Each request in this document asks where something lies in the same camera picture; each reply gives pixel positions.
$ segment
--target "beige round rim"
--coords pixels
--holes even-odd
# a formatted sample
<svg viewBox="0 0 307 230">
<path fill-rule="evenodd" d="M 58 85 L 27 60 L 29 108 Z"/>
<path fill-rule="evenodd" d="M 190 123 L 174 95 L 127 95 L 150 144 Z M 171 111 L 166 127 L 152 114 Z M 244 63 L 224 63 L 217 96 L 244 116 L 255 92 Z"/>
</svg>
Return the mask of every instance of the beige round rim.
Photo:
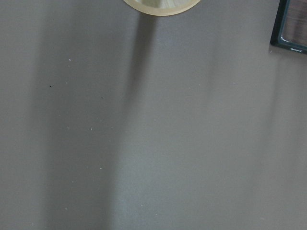
<svg viewBox="0 0 307 230">
<path fill-rule="evenodd" d="M 182 13 L 184 11 L 187 11 L 188 9 L 195 6 L 197 3 L 200 2 L 200 0 L 190 0 L 189 2 L 182 4 L 177 7 L 173 8 L 155 8 L 143 5 L 136 0 L 124 0 L 125 3 L 130 5 L 131 7 L 135 8 L 138 11 L 141 11 L 146 14 L 155 15 L 155 16 L 170 16 L 178 13 Z"/>
</svg>

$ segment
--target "brand logo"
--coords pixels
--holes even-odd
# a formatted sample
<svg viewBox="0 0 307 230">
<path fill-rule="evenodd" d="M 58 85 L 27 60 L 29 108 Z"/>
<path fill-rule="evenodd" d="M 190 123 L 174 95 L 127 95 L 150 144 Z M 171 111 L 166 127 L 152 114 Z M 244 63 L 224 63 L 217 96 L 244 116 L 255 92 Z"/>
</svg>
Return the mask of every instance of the brand logo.
<svg viewBox="0 0 307 230">
<path fill-rule="evenodd" d="M 299 50 L 299 49 L 293 49 L 293 48 L 291 48 L 290 50 L 293 50 L 293 51 L 296 51 L 296 52 L 303 52 L 302 50 Z"/>
</svg>

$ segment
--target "gray tabletop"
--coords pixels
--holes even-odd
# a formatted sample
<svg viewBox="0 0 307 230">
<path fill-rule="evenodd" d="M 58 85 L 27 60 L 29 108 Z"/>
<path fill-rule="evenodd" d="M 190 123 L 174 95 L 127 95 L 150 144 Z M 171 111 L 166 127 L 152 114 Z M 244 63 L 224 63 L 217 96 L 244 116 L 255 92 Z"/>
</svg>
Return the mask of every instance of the gray tabletop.
<svg viewBox="0 0 307 230">
<path fill-rule="evenodd" d="M 0 3 L 1 230 L 305 230 L 307 56 L 278 0 L 170 17 Z"/>
</svg>

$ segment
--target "round object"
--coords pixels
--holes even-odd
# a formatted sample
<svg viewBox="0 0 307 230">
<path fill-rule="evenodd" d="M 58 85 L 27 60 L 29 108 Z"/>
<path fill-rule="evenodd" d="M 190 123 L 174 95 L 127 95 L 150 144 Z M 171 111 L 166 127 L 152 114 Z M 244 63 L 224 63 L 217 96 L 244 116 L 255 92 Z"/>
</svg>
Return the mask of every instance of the round object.
<svg viewBox="0 0 307 230">
<path fill-rule="evenodd" d="M 187 11 L 200 0 L 124 0 L 124 2 L 146 14 L 169 16 Z"/>
</svg>

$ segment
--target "wooden disc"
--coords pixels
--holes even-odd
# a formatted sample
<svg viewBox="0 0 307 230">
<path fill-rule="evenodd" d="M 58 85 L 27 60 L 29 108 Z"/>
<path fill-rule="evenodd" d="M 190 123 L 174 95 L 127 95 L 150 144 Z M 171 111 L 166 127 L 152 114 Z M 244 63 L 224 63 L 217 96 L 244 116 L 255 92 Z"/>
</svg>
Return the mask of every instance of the wooden disc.
<svg viewBox="0 0 307 230">
<path fill-rule="evenodd" d="M 169 16 L 187 11 L 200 0 L 124 0 L 124 2 L 146 14 Z"/>
</svg>

